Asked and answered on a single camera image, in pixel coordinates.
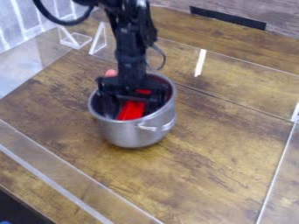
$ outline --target pot handle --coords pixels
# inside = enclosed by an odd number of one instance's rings
[[[177,122],[177,118],[174,118],[166,125],[163,125],[162,127],[149,127],[146,126],[146,123],[145,122],[141,122],[137,127],[141,129],[141,130],[149,130],[149,131],[153,131],[153,132],[157,132],[157,131],[169,131],[174,125],[175,125],[175,122]]]

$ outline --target metal pot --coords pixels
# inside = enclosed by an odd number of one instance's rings
[[[174,82],[163,75],[150,74],[150,77],[170,86],[169,101],[165,106],[151,115],[131,121],[118,121],[104,117],[98,110],[98,91],[88,100],[88,110],[100,120],[100,133],[103,137],[116,146],[124,148],[141,148],[158,143],[175,125],[175,98],[177,89]]]

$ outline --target wooden table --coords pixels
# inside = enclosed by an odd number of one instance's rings
[[[95,18],[82,32],[95,33]],[[167,9],[154,8],[154,19],[162,37],[299,74],[298,40]],[[71,51],[0,101],[2,119],[165,223],[255,223],[293,123],[205,94],[169,67],[178,124],[149,149],[119,149],[87,109],[95,78],[115,67]],[[4,154],[0,161],[2,186],[54,221],[96,222]]]

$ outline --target stainless steel pot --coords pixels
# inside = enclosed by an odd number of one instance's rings
[[[174,82],[163,75],[150,74],[150,77],[170,86],[169,101],[151,115],[131,121],[118,121],[104,117],[98,110],[98,91],[88,100],[88,110],[100,120],[99,127],[103,137],[115,145],[124,148],[141,148],[158,143],[175,125],[175,98]]]

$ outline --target red object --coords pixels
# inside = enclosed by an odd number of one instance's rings
[[[151,94],[151,90],[146,89],[138,89],[137,92],[142,95]],[[119,121],[135,120],[145,116],[145,112],[146,103],[143,101],[127,101],[116,119]]]

